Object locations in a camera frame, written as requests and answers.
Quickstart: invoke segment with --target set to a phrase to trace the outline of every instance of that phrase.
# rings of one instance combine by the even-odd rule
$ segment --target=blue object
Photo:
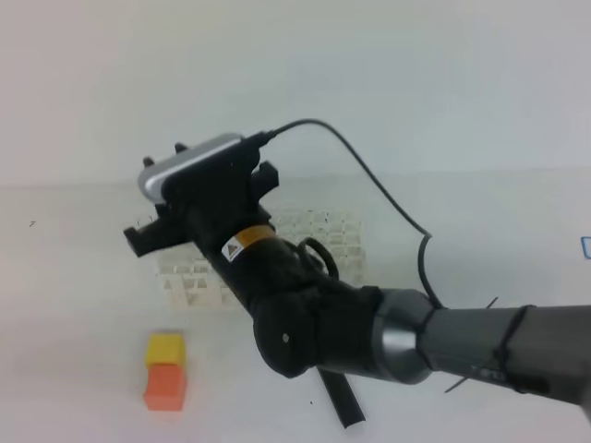
[[[591,260],[591,237],[581,237],[581,244],[583,245],[583,255],[586,259]]]

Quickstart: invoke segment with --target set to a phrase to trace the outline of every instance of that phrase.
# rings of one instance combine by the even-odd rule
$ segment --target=yellow block
[[[152,334],[146,350],[146,367],[179,365],[185,367],[185,339],[181,334]]]

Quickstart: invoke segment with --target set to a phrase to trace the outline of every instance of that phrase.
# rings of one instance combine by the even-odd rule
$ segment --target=orange block
[[[187,392],[185,370],[177,365],[152,365],[144,401],[151,411],[181,411]]]

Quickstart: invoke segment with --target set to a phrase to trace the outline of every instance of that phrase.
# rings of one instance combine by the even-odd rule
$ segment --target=cable
[[[425,228],[423,228],[420,224],[418,224],[398,204],[398,202],[394,199],[394,197],[392,197],[390,192],[388,192],[388,190],[384,187],[384,185],[381,183],[381,181],[378,179],[378,177],[376,177],[376,175],[371,171],[371,169],[369,169],[369,166],[359,156],[359,154],[357,153],[355,148],[353,148],[351,143],[349,143],[347,141],[347,139],[345,137],[343,137],[339,131],[337,131],[334,127],[332,127],[328,123],[325,123],[325,122],[315,119],[315,118],[304,118],[301,120],[295,120],[292,123],[288,123],[285,126],[281,126],[273,131],[270,131],[269,136],[271,138],[275,138],[275,137],[279,136],[280,134],[282,134],[290,129],[293,129],[294,127],[303,126],[303,125],[321,126],[325,129],[327,129],[328,131],[330,131],[335,137],[337,137],[341,141],[341,143],[344,144],[344,146],[347,148],[349,153],[355,158],[357,163],[359,163],[359,166],[361,166],[361,168],[365,171],[365,173],[368,175],[369,179],[373,182],[373,184],[380,190],[381,194],[386,197],[386,199],[390,202],[390,204],[392,206],[394,206],[394,208],[398,211],[398,213],[400,215],[402,215],[404,217],[404,219],[413,228],[415,228],[419,233],[423,234],[423,240],[421,241],[420,247],[418,248],[418,256],[417,256],[418,276],[419,276],[421,283],[422,283],[423,287],[425,288],[425,292],[427,293],[427,296],[428,296],[429,300],[431,301],[431,303],[433,304],[433,306],[437,309],[442,309],[443,304],[441,303],[440,299],[433,291],[433,288],[431,288],[431,285],[429,284],[428,279],[427,279],[427,273],[425,272],[425,251],[427,249],[427,243],[428,243],[429,239],[432,237],[430,232],[427,231]]]
[[[324,267],[326,268],[326,272],[327,274],[329,274],[329,277],[335,280],[339,280],[339,268],[336,266],[336,262],[334,261],[332,254],[326,247],[324,247],[324,245],[321,242],[319,242],[315,238],[306,237],[297,245],[297,255],[299,256],[299,259],[302,261],[304,266],[308,270],[311,270],[315,273],[320,273],[321,276],[325,275],[322,271],[322,268],[319,269],[318,267],[319,260],[315,260],[315,257],[311,256],[308,253],[308,251],[306,250],[306,246],[309,246],[314,252],[316,252],[320,256],[320,258],[322,258],[322,261],[324,262]]]

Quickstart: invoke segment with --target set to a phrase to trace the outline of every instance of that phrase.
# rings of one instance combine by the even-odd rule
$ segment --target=black cable
[[[336,266],[336,261],[334,261],[334,258],[332,257],[332,254],[329,252],[329,250],[315,238],[307,237],[299,242],[299,245],[297,245],[297,255],[299,256],[299,259],[302,261],[303,265],[309,271],[314,272],[317,275],[319,273],[322,277],[325,275],[322,269],[318,269],[318,260],[314,260],[315,257],[311,256],[307,252],[307,246],[316,252],[320,258],[322,258],[324,267],[326,268],[326,272],[329,274],[329,277],[339,280],[339,268]]]
[[[347,139],[345,137],[343,137],[341,135],[341,133],[339,133],[339,131],[337,131],[334,127],[332,127],[328,123],[325,123],[325,122],[315,119],[315,118],[304,118],[301,120],[295,120],[292,123],[288,123],[285,126],[281,126],[277,129],[271,131],[269,133],[269,136],[271,138],[275,138],[278,135],[282,134],[283,132],[288,131],[289,129],[292,129],[297,126],[302,126],[302,125],[321,126],[325,129],[327,129],[328,131],[330,131],[335,137],[337,137],[341,141],[341,143],[344,144],[344,146],[351,153],[351,155],[355,158],[355,160],[357,160],[357,163],[359,163],[359,165],[365,171],[365,173],[368,175],[369,179],[373,182],[373,184],[381,191],[381,194],[386,197],[386,199],[390,202],[390,204],[392,206],[394,206],[394,208],[398,211],[398,213],[400,213],[400,215],[402,215],[404,217],[404,219],[411,226],[413,226],[413,228],[415,228],[418,232],[423,234],[423,240],[421,241],[420,247],[418,248],[418,256],[417,256],[418,276],[421,280],[421,283],[423,284],[423,287],[425,288],[425,293],[427,293],[427,296],[428,296],[429,300],[431,301],[431,303],[433,304],[433,306],[437,309],[443,308],[443,304],[441,303],[440,299],[433,291],[433,288],[431,288],[431,285],[429,284],[428,279],[427,279],[427,273],[425,272],[425,251],[427,249],[427,243],[432,236],[429,233],[429,231],[427,231],[425,228],[423,228],[410,215],[408,215],[408,213],[398,204],[398,202],[394,199],[394,197],[392,197],[390,192],[388,192],[388,190],[384,187],[384,185],[381,183],[381,181],[378,179],[378,177],[376,177],[376,175],[371,171],[371,169],[369,169],[369,166],[367,166],[367,164],[359,156],[359,154],[357,153],[355,148],[353,148],[351,143],[349,143],[347,141]]]
[[[509,326],[507,327],[507,329],[505,330],[505,333],[503,334],[503,337],[501,339],[501,343],[499,343],[499,346],[497,346],[497,349],[495,349],[495,351],[492,353],[494,355],[494,357],[497,359],[497,361],[499,362],[499,369],[501,370],[502,374],[505,376],[505,380],[507,381],[507,383],[513,388],[513,390],[515,390],[516,392],[519,392],[520,394],[524,394],[524,392],[521,389],[519,377],[514,377],[512,374],[509,374],[509,371],[507,370],[507,361],[509,360],[509,353],[510,353],[510,351],[508,349],[508,344],[509,344],[509,340],[513,337],[513,335],[515,334],[515,332],[519,328],[519,325],[521,325],[521,322],[524,321],[524,317],[525,317],[525,314],[527,313],[527,309],[529,309],[530,307],[535,307],[535,306],[534,305],[524,305],[524,306],[521,306],[517,310],[517,313],[513,316],[513,318],[511,319],[511,322],[509,323]]]

